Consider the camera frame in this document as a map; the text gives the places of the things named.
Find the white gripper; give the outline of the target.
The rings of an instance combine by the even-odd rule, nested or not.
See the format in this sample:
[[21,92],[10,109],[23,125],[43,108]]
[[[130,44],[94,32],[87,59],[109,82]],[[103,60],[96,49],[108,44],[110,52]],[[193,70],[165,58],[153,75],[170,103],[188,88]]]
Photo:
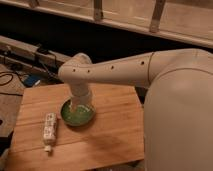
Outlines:
[[90,105],[92,92],[87,83],[78,83],[69,85],[71,91],[70,107],[76,108],[78,105]]

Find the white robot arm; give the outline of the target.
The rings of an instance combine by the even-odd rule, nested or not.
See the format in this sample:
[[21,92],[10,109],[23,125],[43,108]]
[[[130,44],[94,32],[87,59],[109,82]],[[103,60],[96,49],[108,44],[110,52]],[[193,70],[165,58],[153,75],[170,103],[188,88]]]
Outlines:
[[58,76],[77,104],[91,101],[90,83],[146,88],[145,171],[213,171],[213,53],[155,51],[96,64],[78,53]]

